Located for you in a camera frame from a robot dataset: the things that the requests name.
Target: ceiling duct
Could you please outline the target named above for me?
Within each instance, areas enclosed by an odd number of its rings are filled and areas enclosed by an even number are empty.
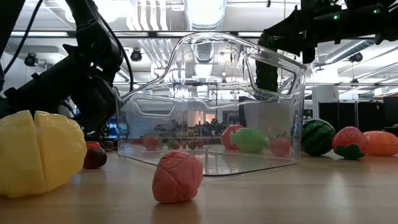
[[[321,67],[324,65],[330,65],[346,59],[370,46],[374,45],[374,40],[353,40],[350,43],[340,47],[334,52],[326,55],[326,57],[318,63],[314,63],[314,67]]]
[[[188,30],[221,30],[226,0],[184,0]],[[213,44],[200,44],[192,49],[198,63],[209,63],[214,56]]]

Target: ceiling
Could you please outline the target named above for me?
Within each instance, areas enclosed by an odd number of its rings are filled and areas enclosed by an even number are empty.
[[[26,4],[19,16],[17,24],[14,30],[23,31],[25,30],[29,19],[31,17],[34,6],[36,5],[36,0],[27,0]],[[106,6],[106,12],[113,12],[113,16],[117,19],[110,22],[110,26],[113,30],[129,30],[126,25],[126,18],[132,14],[134,11],[130,9],[130,3],[128,0],[109,0]],[[157,12],[159,13],[159,2],[157,3]],[[61,6],[64,4],[62,0],[45,0],[44,5],[39,10],[35,21],[32,26],[32,31],[73,31],[75,30],[75,25],[67,20],[65,16],[65,9]],[[225,17],[223,21],[222,30],[226,31],[256,31],[262,32],[274,24],[283,20],[287,17],[296,5],[299,6],[299,0],[289,0],[284,1],[272,1],[270,8],[266,7],[266,1],[249,1],[249,0],[227,0],[227,7],[225,11]],[[138,13],[141,15],[141,2],[137,3]],[[150,7],[149,1],[147,5],[147,21],[150,21]],[[157,16],[157,23],[160,24],[160,18]],[[169,30],[187,30],[187,25],[185,22],[184,5],[182,0],[171,0],[166,1],[166,23]],[[20,37],[12,37],[9,40],[8,51],[12,51],[19,44]],[[120,39],[121,43],[125,49],[141,48],[139,41],[137,39]],[[171,46],[177,43],[178,39],[171,39]],[[251,39],[251,42],[257,42],[256,39]],[[317,47],[317,56],[328,55],[340,47],[348,44],[352,40],[342,40],[340,45],[335,45],[333,42],[327,42],[319,44]],[[76,45],[76,40],[69,37],[57,37],[57,38],[42,38],[42,37],[29,37],[22,49],[22,54],[27,54],[29,52],[37,53],[37,56],[41,60],[45,60],[47,63],[54,64],[61,60],[63,57],[67,56],[66,51],[63,50],[63,44]],[[340,61],[332,65],[327,65],[322,68],[325,71],[322,74],[337,74],[338,82],[349,82],[353,77],[364,73],[371,73],[377,71],[382,67],[386,67],[396,63],[396,58],[398,58],[398,51],[395,49],[397,47],[397,42],[385,41],[380,45],[373,45],[365,50],[362,50],[363,60],[360,63],[351,64],[350,62]],[[295,58],[298,62],[301,62],[300,57]],[[143,58],[140,62],[133,62],[132,69],[135,72],[134,80],[137,82],[147,82],[151,80],[151,65],[153,63],[149,57],[143,54]],[[398,69],[391,69],[388,72],[381,72],[380,74],[367,79],[364,82],[381,82],[383,80],[389,79],[389,82],[398,82],[397,80],[391,79],[398,75]],[[309,78],[307,81],[312,82],[310,79],[311,75],[307,74]],[[122,78],[118,78],[117,81],[123,82]],[[365,90],[374,89],[373,86],[363,88]]]

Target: transparent plastic container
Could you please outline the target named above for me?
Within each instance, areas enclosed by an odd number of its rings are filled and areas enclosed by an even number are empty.
[[[213,45],[207,60],[196,55],[203,44]],[[256,61],[277,67],[277,92],[257,87]],[[156,166],[170,150],[184,151],[215,177],[295,164],[305,71],[233,35],[188,35],[161,77],[124,96],[115,89],[119,154]]]

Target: wooden table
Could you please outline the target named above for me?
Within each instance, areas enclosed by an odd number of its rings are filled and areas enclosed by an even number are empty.
[[[155,167],[109,155],[67,185],[0,198],[0,223],[398,223],[398,158],[302,157],[298,165],[204,180],[187,203],[158,204]]]

